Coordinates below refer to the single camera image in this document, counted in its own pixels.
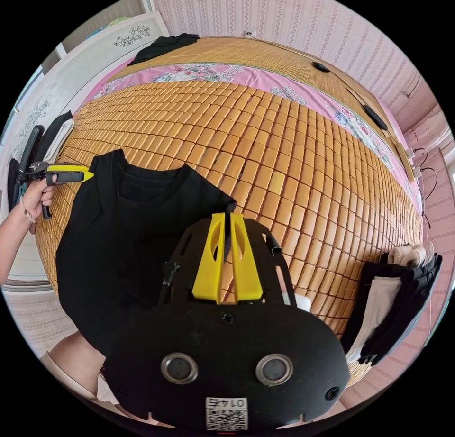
white cloth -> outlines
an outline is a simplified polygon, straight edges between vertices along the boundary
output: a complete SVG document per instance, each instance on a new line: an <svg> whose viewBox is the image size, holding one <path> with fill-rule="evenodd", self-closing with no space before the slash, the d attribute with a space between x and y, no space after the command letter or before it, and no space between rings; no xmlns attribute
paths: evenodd
<svg viewBox="0 0 455 437"><path fill-rule="evenodd" d="M392 304L395 301L395 297L397 296L400 287L401 279L399 277L376 276L372 280L362 326L360 327L352 347L346 354L346 361L348 363L357 361L360 358L360 353L365 342L386 318L392 308Z"/></svg>
<svg viewBox="0 0 455 437"><path fill-rule="evenodd" d="M283 301L284 301L284 304L286 305L290 305L291 302L289 301L289 295L287 294L287 292L283 292ZM307 296L302 296L302 295L295 295L295 302L297 304L297 307L299 309L303 309L307 312L310 311L311 309L311 300L307 297Z"/></svg>
<svg viewBox="0 0 455 437"><path fill-rule="evenodd" d="M433 260L433 257L435 256L435 247L433 246L433 243L430 242L429 245L425 248L425 261L423 262L422 266L425 266L427 263L430 263L431 260Z"/></svg>
<svg viewBox="0 0 455 437"><path fill-rule="evenodd" d="M410 244L401 247L393 247L387 257L388 264L401 265L405 255L409 254L412 251L412 246Z"/></svg>
<svg viewBox="0 0 455 437"><path fill-rule="evenodd" d="M56 160L60 148L63 146L63 143L73 130L73 127L74 127L73 119L69 119L62 124L60 130L58 131L58 134L55 136L53 142L51 143L49 149L47 150L46 155L44 156L44 162L49 162L51 164Z"/></svg>
<svg viewBox="0 0 455 437"><path fill-rule="evenodd" d="M403 260L401 266L407 266L408 268L419 268L423 265L427 252L422 246L413 246L411 252L408 252Z"/></svg>
<svg viewBox="0 0 455 437"><path fill-rule="evenodd" d="M433 243L427 248L421 245L410 244L401 247L393 247L387 257L388 264L406 266L408 268L419 268L426 265L435 255Z"/></svg>

black clothing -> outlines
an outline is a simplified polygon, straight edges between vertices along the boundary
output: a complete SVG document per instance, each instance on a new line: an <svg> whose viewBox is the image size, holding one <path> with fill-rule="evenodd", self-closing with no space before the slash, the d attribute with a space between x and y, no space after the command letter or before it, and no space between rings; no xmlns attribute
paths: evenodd
<svg viewBox="0 0 455 437"><path fill-rule="evenodd" d="M235 201L188 165L158 172L130 165L119 149L93 159L56 253L66 314L105 356L119 330L153 307L162 265L185 229Z"/></svg>
<svg viewBox="0 0 455 437"><path fill-rule="evenodd" d="M149 59L164 55L178 48L194 44L200 37L197 34L180 34L179 36L159 37L152 44L143 48L128 66L143 63Z"/></svg>
<svg viewBox="0 0 455 437"><path fill-rule="evenodd" d="M16 206L19 198L19 185L16 186L16 180L19 173L19 162L12 158L8 168L8 209L11 212Z"/></svg>
<svg viewBox="0 0 455 437"><path fill-rule="evenodd" d="M37 145L36 154L32 158L31 162L41 162L44 157L46 156L47 151L49 150L52 142L54 141L55 137L57 136L60 128L62 127L63 123L68 121L73 117L71 111L67 111L62 115L57 116L49 127L46 129L46 132L43 134L41 140Z"/></svg>
<svg viewBox="0 0 455 437"><path fill-rule="evenodd" d="M392 308L383 322L366 341L359 363L377 364L386 357L416 325L438 278L442 257L434 258L421 268L407 268L387 264L387 255L380 263L366 262L360 276L359 292L354 309L349 317L341 345L348 353L362 327L365 307L373 279L379 277L400 277L401 286Z"/></svg>
<svg viewBox="0 0 455 437"><path fill-rule="evenodd" d="M360 353L361 362L372 360L372 365L377 364L411 332L433 291L441 266L442 257L435 254L424 267L403 271L392 308L366 341Z"/></svg>

sticker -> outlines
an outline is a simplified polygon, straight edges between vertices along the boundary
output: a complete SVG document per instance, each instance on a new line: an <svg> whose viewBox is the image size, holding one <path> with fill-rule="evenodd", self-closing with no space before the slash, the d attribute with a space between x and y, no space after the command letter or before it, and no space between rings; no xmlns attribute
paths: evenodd
<svg viewBox="0 0 455 437"><path fill-rule="evenodd" d="M246 431L248 404L246 398L206 398L208 431Z"/></svg>

bamboo mat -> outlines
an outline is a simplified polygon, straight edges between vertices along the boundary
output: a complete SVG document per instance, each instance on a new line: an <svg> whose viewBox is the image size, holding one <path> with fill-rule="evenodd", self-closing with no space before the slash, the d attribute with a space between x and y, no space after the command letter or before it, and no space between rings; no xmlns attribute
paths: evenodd
<svg viewBox="0 0 455 437"><path fill-rule="evenodd" d="M311 65L312 61L323 62L331 72L324 73L318 71ZM130 75L131 73L148 67L201 62L259 67L268 71L280 73L322 91L360 115L360 117L389 145L392 153L395 154L405 166L410 181L414 181L409 159L406 157L404 149L396 138L390 121L377 99L361 84L336 67L317 57L302 56L292 51L291 48L285 50L272 43L249 38L206 37L201 38L195 44L173 50L162 56L158 56L157 58L145 61L144 63L127 66L111 77L109 81ZM359 100L347 90L347 86L337 78L337 75L348 83L349 86L351 86L355 92L357 92L365 102L381 116L387 124L389 133L382 131L376 126L364 112Z"/></svg>
<svg viewBox="0 0 455 437"><path fill-rule="evenodd" d="M295 292L340 337L353 309L363 262L418 244L422 221L389 170L329 119L264 91L213 82L151 83L86 104L58 161L90 165L122 148L136 166L188 163L232 195L246 218L267 226L290 268ZM36 243L58 292L55 252L79 184L56 188L51 220ZM230 257L224 300L232 302ZM351 365L351 382L368 366Z"/></svg>

wall outlet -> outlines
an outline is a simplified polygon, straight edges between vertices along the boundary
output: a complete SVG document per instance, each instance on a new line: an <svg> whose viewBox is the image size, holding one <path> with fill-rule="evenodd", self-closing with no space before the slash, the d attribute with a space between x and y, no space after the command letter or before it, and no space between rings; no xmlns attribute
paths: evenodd
<svg viewBox="0 0 455 437"><path fill-rule="evenodd" d="M412 172L414 173L414 178L420 178L422 176L422 172L420 171L420 167L416 164L412 167Z"/></svg>

